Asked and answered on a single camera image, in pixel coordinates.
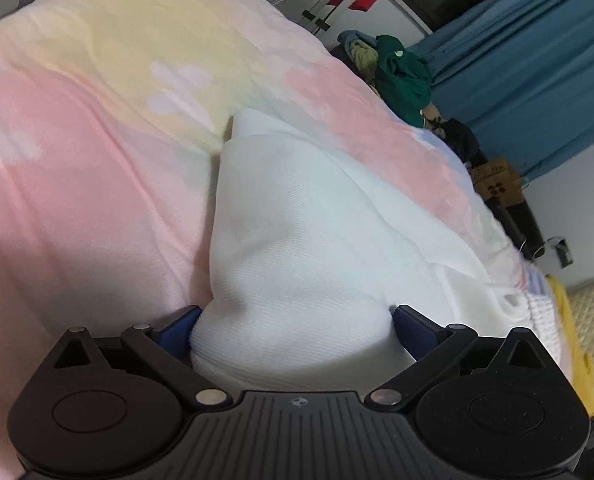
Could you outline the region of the white knit garment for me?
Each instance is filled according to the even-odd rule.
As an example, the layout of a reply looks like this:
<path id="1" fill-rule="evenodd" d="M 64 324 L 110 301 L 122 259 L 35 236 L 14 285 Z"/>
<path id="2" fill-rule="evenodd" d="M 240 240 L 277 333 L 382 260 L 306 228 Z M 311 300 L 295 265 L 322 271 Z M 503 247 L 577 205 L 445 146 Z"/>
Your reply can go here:
<path id="1" fill-rule="evenodd" d="M 370 392 L 412 362 L 393 329 L 401 304 L 483 336 L 527 327 L 563 355 L 548 297 L 496 278 L 360 162 L 250 108 L 222 150 L 209 270 L 191 359 L 231 393 Z"/>

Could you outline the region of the yellow cloth bed edge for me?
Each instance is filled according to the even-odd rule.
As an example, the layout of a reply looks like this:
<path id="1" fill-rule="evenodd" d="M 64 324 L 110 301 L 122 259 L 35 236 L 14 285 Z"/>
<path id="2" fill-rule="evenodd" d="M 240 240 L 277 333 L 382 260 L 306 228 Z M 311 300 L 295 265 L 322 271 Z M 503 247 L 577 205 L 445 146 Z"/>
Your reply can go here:
<path id="1" fill-rule="evenodd" d="M 564 285 L 552 274 L 547 275 L 554 303 L 558 309 L 564 349 L 567 355 L 566 376 L 590 417 L 594 417 L 594 363 L 588 352 L 582 348 L 574 319 L 570 297 Z"/>

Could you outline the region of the brown cardboard box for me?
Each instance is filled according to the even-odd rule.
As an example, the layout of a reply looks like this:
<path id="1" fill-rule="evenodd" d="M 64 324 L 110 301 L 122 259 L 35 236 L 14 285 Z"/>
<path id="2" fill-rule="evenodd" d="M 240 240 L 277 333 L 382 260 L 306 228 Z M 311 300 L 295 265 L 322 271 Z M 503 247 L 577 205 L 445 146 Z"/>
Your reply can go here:
<path id="1" fill-rule="evenodd" d="M 471 178 L 475 191 L 483 200 L 496 198 L 504 207 L 525 202 L 523 177 L 503 157 L 473 168 Z"/>

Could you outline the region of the black clothing pile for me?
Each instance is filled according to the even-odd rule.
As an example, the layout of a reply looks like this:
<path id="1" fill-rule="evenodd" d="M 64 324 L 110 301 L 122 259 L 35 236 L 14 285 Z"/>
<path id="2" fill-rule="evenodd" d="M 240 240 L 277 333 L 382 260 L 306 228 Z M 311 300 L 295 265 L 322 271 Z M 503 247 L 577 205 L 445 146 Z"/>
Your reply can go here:
<path id="1" fill-rule="evenodd" d="M 457 119 L 427 119 L 426 123 L 431 132 L 445 142 L 461 162 L 469 164 L 480 152 L 480 142 L 476 139 L 475 134 Z"/>

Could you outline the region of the pastel pink bed blanket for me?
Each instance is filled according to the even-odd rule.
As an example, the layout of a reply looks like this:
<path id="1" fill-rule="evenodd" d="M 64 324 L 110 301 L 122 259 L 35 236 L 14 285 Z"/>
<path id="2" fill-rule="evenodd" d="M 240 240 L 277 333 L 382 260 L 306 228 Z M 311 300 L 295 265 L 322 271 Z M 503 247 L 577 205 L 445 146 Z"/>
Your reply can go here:
<path id="1" fill-rule="evenodd" d="M 0 479 L 21 470 L 12 402 L 68 327 L 210 304 L 221 154 L 246 108 L 360 162 L 532 292 L 457 156 L 265 0 L 35 0 L 0 21 Z"/>

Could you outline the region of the green clothing pile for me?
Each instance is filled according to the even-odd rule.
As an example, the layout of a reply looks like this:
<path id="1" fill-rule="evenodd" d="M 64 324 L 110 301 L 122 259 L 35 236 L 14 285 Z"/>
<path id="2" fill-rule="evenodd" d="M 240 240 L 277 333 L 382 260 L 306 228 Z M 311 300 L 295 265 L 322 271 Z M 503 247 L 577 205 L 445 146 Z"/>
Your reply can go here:
<path id="1" fill-rule="evenodd" d="M 351 66 L 389 109 L 407 124 L 424 128 L 431 105 L 431 69 L 393 36 L 345 30 L 337 37 Z"/>

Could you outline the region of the blue curtain right panel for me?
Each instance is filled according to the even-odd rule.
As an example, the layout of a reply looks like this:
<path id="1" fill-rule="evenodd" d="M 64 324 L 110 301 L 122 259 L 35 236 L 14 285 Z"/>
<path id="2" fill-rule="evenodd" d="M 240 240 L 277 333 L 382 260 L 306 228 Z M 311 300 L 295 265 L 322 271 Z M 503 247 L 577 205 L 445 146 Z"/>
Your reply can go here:
<path id="1" fill-rule="evenodd" d="M 411 50 L 442 115 L 524 177 L 594 143 L 594 0 L 485 0 Z"/>

